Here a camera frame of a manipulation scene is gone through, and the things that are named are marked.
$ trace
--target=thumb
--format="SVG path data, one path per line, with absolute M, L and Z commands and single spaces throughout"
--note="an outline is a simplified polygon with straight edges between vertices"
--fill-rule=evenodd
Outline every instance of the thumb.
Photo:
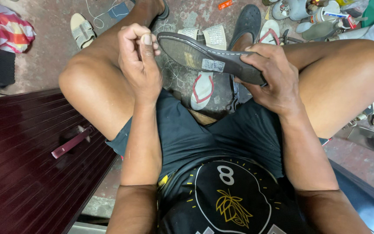
M 153 39 L 151 34 L 147 33 L 142 35 L 140 42 L 140 53 L 144 69 L 148 71 L 151 68 L 157 67 L 157 62 L 154 58 Z

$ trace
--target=number 8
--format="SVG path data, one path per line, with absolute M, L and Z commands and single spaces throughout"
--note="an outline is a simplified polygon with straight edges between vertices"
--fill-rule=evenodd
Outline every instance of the number 8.
M 229 170 L 229 173 L 224 173 L 221 171 L 222 168 L 225 168 L 225 169 L 228 169 Z M 219 177 L 220 179 L 223 181 L 223 183 L 227 184 L 227 185 L 232 185 L 233 183 L 235 183 L 235 180 L 233 179 L 232 175 L 233 175 L 233 170 L 232 168 L 230 167 L 226 167 L 226 166 L 218 166 L 217 167 L 217 170 L 220 172 L 219 174 Z M 229 181 L 226 181 L 224 179 L 224 177 L 227 177 L 229 178 Z

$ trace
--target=thigh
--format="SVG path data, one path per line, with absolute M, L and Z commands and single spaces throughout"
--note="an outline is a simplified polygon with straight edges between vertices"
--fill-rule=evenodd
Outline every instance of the thigh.
M 283 177 L 282 131 L 278 115 L 250 99 L 235 113 L 206 128 L 223 154 L 253 159 Z
M 163 153 L 160 178 L 197 157 L 221 154 L 213 135 L 165 89 L 157 100 L 157 126 Z M 131 119 L 115 139 L 107 142 L 119 155 L 125 155 L 130 129 Z
M 374 42 L 339 40 L 283 47 L 300 70 L 300 95 L 318 137 L 330 138 L 374 102 Z
M 112 140 L 132 117 L 134 94 L 121 70 L 95 55 L 78 54 L 60 75 L 69 103 Z

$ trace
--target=black shoe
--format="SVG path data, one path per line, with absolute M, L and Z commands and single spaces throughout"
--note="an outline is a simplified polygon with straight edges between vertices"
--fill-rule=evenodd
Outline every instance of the black shoe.
M 236 21 L 235 31 L 233 32 L 232 40 L 230 41 L 227 50 L 231 50 L 236 41 L 245 33 L 252 34 L 252 42 L 261 29 L 261 12 L 259 8 L 253 4 L 246 5 L 239 14 Z

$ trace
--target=fingernail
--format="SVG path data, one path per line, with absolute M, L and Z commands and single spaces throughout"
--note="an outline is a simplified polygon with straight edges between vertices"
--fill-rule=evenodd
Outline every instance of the fingernail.
M 151 34 L 144 34 L 144 44 L 145 45 L 152 45 L 152 40 L 151 40 Z

